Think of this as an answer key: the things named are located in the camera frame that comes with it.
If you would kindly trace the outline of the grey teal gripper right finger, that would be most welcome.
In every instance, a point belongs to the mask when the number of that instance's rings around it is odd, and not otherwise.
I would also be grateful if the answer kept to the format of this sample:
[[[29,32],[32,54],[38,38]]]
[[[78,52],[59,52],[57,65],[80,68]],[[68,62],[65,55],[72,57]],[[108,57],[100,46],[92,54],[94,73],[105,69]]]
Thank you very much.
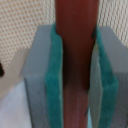
[[[128,128],[128,49],[110,27],[97,28],[87,128]]]

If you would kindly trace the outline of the grey teal gripper left finger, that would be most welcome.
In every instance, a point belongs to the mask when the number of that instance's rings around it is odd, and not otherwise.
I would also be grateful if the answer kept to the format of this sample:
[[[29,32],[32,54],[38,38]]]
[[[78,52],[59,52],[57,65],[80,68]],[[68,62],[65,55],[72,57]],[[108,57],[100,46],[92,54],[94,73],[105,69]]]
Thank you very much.
[[[62,66],[55,25],[39,26],[22,71],[32,128],[64,128]]]

